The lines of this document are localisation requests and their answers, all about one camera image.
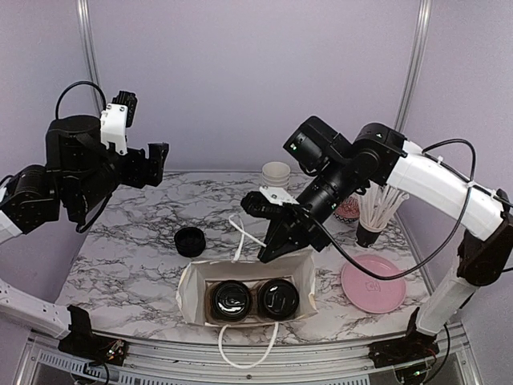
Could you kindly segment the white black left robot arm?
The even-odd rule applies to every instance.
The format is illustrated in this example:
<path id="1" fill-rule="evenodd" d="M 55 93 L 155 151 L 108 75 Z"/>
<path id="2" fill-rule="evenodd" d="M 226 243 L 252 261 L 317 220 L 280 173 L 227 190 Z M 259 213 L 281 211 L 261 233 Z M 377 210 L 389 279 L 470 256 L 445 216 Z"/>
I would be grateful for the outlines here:
<path id="1" fill-rule="evenodd" d="M 121 185 L 156 187 L 163 179 L 167 143 L 116 150 L 100 141 L 101 123 L 91 115 L 53 120 L 46 133 L 46 164 L 30 165 L 1 189 L 1 240 L 27 235 L 59 219 L 65 208 L 76 232 L 85 233 Z M 88 312 L 57 306 L 1 283 L 1 313 L 58 339 L 59 350 L 105 361 L 123 353 L 122 342 L 93 333 Z"/>

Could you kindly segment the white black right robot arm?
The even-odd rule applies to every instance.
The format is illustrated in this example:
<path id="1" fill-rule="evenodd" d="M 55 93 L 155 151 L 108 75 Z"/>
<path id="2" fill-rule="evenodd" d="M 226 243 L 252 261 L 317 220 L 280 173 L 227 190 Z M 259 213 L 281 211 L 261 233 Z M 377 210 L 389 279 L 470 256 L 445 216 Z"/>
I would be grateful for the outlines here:
<path id="1" fill-rule="evenodd" d="M 480 287 L 498 280 L 510 257 L 512 215 L 504 191 L 476 184 L 379 123 L 367 124 L 348 141 L 311 116 L 285 142 L 285 150 L 312 181 L 292 204 L 259 194 L 251 214 L 269 220 L 258 254 L 264 263 L 306 247 L 324 249 L 329 237 L 322 223 L 350 194 L 372 184 L 409 193 L 465 229 L 457 261 L 412 313 L 405 335 L 370 344 L 369 357 L 376 367 L 386 367 L 436 353 L 435 339 L 446 322 Z"/>

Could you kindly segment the brown paper takeout bag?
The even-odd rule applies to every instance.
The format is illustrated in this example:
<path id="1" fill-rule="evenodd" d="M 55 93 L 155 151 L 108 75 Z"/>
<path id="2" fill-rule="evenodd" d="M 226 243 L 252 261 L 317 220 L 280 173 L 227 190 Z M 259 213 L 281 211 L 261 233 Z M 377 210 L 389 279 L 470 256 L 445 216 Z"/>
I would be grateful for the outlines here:
<path id="1" fill-rule="evenodd" d="M 223 347 L 225 331 L 271 326 L 265 349 L 269 354 L 281 324 L 317 314 L 313 250 L 288 253 L 268 264 L 245 260 L 241 255 L 247 240 L 264 243 L 245 230 L 240 216 L 231 215 L 228 223 L 240 233 L 235 253 L 229 259 L 189 263 L 180 277 L 176 303 L 187 324 L 218 329 L 217 348 L 230 367 L 249 370 L 266 355 L 254 363 L 232 361 Z"/>

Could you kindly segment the brown cardboard cup carrier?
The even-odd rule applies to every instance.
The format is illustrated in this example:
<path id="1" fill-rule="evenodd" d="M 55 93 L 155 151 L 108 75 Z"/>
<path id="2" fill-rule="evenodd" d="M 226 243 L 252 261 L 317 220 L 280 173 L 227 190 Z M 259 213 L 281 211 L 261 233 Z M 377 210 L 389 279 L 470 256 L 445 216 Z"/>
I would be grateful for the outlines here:
<path id="1" fill-rule="evenodd" d="M 205 319 L 216 325 L 257 322 L 257 292 L 262 281 L 208 282 L 204 292 Z"/>

